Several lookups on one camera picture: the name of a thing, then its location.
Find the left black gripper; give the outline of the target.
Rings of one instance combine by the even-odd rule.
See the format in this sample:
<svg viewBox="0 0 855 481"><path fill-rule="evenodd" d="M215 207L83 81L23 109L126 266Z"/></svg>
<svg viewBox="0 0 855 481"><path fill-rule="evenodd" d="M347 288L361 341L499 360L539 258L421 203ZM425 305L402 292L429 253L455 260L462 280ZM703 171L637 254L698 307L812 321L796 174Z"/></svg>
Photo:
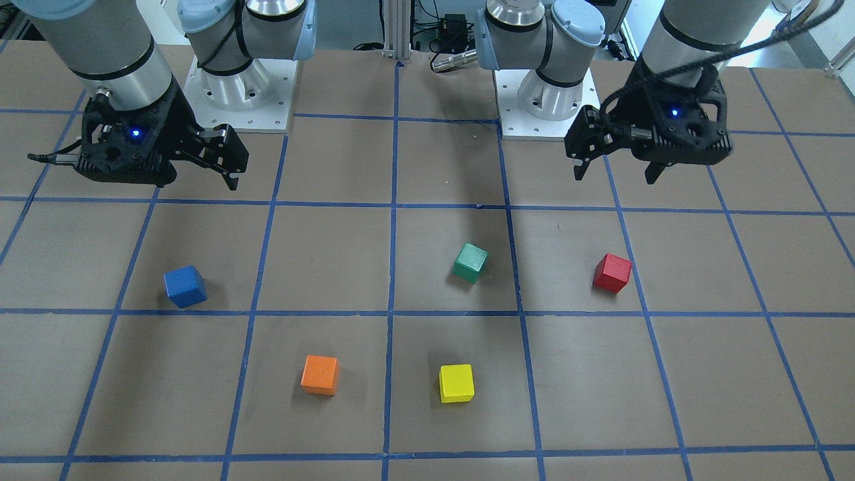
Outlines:
<svg viewBox="0 0 855 481"><path fill-rule="evenodd" d="M733 152L718 68L703 66L688 76L687 86L676 85L639 58L624 88L644 79L648 83L621 95L607 113L612 137L629 139L633 156L649 162L644 171L647 185L656 183L669 165L714 165ZM607 154L608 134L599 110L581 107L564 137L577 182L590 162Z"/></svg>

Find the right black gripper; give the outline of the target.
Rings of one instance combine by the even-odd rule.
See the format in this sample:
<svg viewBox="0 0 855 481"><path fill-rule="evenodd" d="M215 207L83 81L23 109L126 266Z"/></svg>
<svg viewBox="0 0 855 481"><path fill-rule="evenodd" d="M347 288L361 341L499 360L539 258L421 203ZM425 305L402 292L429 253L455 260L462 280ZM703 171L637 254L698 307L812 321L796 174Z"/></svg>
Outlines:
<svg viewBox="0 0 855 481"><path fill-rule="evenodd" d="M172 79L161 98L131 112L114 109L104 95L90 98L73 169L95 182L161 188L177 177L183 192L225 192L237 190L239 174L247 166L248 150L233 127L201 130L177 79Z"/></svg>

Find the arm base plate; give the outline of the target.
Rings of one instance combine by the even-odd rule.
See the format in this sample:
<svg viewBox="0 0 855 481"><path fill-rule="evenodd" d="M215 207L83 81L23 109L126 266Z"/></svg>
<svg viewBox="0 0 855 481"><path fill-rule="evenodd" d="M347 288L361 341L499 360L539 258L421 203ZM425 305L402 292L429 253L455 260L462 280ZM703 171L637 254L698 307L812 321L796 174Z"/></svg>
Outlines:
<svg viewBox="0 0 855 481"><path fill-rule="evenodd" d="M238 133L286 134L301 63L254 59L229 76L190 67L182 91L202 127L225 123Z"/></svg>
<svg viewBox="0 0 855 481"><path fill-rule="evenodd" d="M495 71L494 83L504 139L562 141L582 107L599 107L590 69L569 88L522 69Z"/></svg>

